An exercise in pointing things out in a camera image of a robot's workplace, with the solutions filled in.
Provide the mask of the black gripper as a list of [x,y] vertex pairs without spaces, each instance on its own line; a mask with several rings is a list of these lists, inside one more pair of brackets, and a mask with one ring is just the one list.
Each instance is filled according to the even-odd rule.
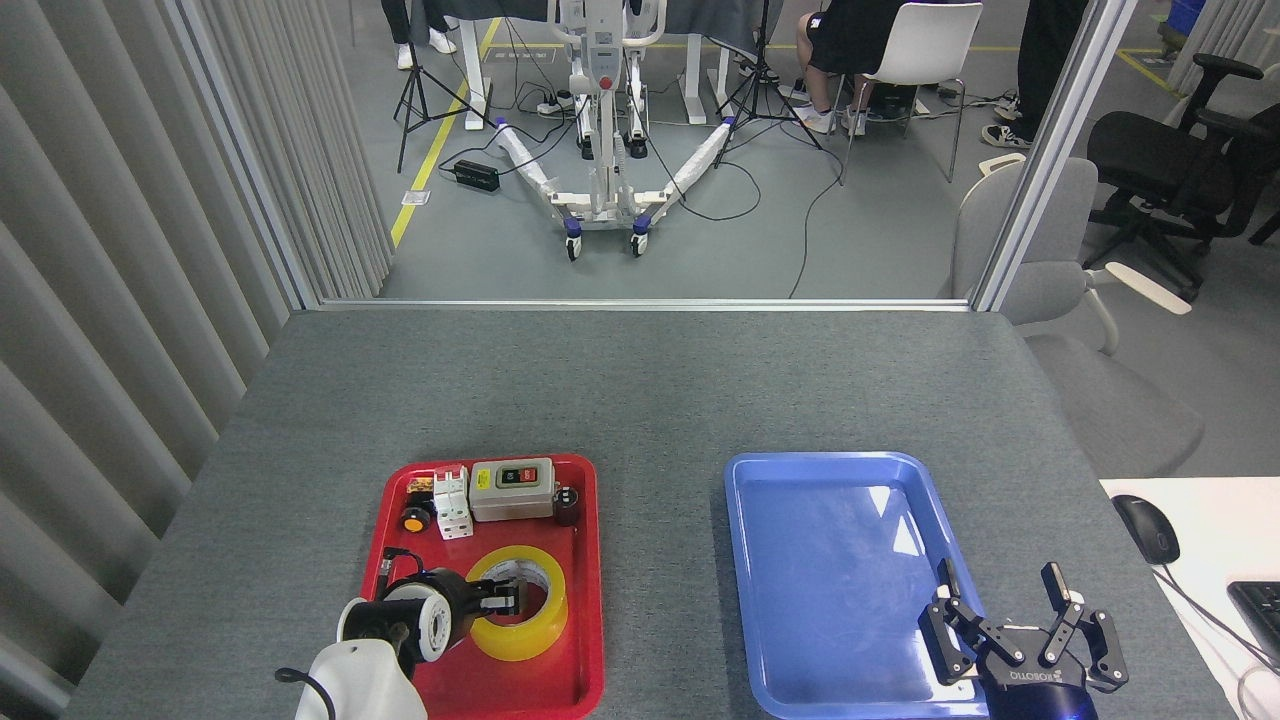
[[530,587],[541,587],[539,566],[493,566],[486,570],[486,580],[477,582],[467,582],[453,570],[438,571],[438,591],[449,605],[452,635],[467,634],[476,618],[521,616],[529,606]]
[[[1129,682],[1114,615],[1091,609],[1056,562],[1039,574],[1057,616],[1038,660],[1024,664],[1011,637],[963,600],[954,561],[942,559],[936,573],[940,584],[919,616],[934,674],[945,685],[979,676],[992,719],[1085,719],[1085,685],[1114,693]],[[1068,652],[1076,632],[1088,644],[1087,669]]]

